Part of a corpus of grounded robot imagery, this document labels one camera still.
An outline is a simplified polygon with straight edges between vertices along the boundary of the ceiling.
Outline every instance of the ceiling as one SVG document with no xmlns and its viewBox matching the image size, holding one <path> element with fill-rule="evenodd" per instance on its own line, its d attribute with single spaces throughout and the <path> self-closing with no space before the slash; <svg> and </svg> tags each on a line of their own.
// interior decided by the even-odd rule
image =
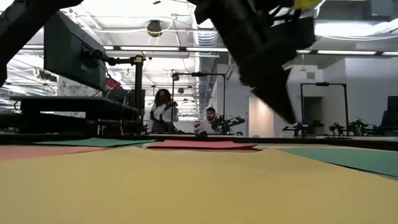
<svg viewBox="0 0 398 224">
<path fill-rule="evenodd" d="M 0 12 L 5 10 L 12 0 L 0 1 Z M 197 26 L 193 18 L 195 6 L 186 0 L 162 0 L 158 4 L 155 1 L 138 0 L 113 0 L 103 1 L 98 4 L 95 0 L 85 0 L 80 6 L 64 9 L 63 12 L 74 22 L 78 23 L 87 33 L 103 45 L 141 45 L 141 46 L 197 46 L 207 47 L 223 46 L 222 41 L 217 38 L 215 31 L 204 31 L 198 29 L 212 28 L 208 21 Z M 318 40 L 311 49 L 323 50 L 398 50 L 398 38 L 395 31 L 388 33 L 377 33 L 376 28 L 381 25 L 395 25 L 388 22 L 393 21 L 392 15 L 384 15 L 378 9 L 378 16 L 373 12 L 372 1 L 325 1 L 321 7 L 315 8 L 318 14 L 317 26 L 315 28 Z M 146 25 L 151 20 L 160 20 L 163 33 L 159 38 L 151 37 L 147 33 Z M 203 37 L 211 36 L 211 41 Z M 43 30 L 39 31 L 30 45 L 43 44 Z M 8 82 L 20 83 L 20 85 L 5 86 L 1 94 L 3 96 L 12 94 L 24 95 L 55 95 L 57 85 L 42 86 L 44 81 L 38 76 L 37 69 L 43 69 L 42 51 L 20 52 L 8 66 Z M 130 57 L 140 52 L 112 52 L 112 57 Z M 228 64 L 228 60 L 219 60 L 219 54 L 198 54 L 188 52 L 144 52 L 146 57 L 153 57 L 144 64 L 142 83 L 147 90 L 147 104 L 153 102 L 153 94 L 159 88 L 151 86 L 162 86 L 171 89 L 172 79 L 175 72 L 197 72 L 214 71 L 214 63 Z M 328 55 L 306 55 L 299 56 L 290 64 L 318 65 L 319 69 L 326 68 L 332 63 L 341 60 L 339 56 Z M 134 67 L 129 65 L 117 65 L 109 67 L 109 74 L 120 81 L 126 89 L 134 84 Z M 238 82 L 237 74 L 232 82 Z M 201 110 L 207 106 L 212 92 L 211 79 L 192 78 L 190 76 L 180 77 L 178 86 L 183 87 L 184 93 L 179 94 L 178 100 L 186 104 L 180 115 L 185 119 L 195 119 Z"/>
</svg>

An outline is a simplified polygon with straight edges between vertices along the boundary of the yellow paper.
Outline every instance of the yellow paper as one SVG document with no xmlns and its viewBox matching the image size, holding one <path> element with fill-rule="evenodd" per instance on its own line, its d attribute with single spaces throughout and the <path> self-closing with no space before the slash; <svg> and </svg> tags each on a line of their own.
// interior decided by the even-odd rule
<svg viewBox="0 0 398 224">
<path fill-rule="evenodd" d="M 315 6 L 319 3 L 319 0 L 294 0 L 295 9 L 306 9 L 310 6 Z"/>
<path fill-rule="evenodd" d="M 0 162 L 0 223 L 398 223 L 398 182 L 275 149 Z"/>
</svg>

